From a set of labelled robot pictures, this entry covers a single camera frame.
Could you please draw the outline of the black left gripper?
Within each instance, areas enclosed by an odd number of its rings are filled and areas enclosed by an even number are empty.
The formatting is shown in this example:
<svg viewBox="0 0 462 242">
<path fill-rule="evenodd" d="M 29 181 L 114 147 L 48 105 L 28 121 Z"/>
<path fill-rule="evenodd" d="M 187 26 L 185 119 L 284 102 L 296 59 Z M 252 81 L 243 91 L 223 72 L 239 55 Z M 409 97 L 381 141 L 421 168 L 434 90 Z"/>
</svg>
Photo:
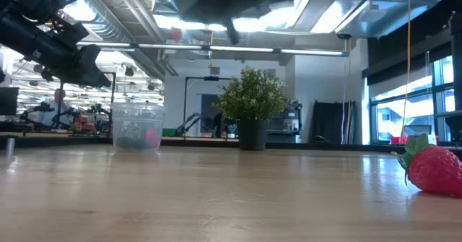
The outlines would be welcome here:
<svg viewBox="0 0 462 242">
<path fill-rule="evenodd" d="M 90 87 L 111 85 L 95 63 L 101 52 L 99 46 L 81 47 L 74 54 L 72 63 L 72 46 L 57 36 L 58 33 L 44 32 L 19 17 L 1 16 L 2 45 L 50 69 L 62 82 Z"/>
</svg>

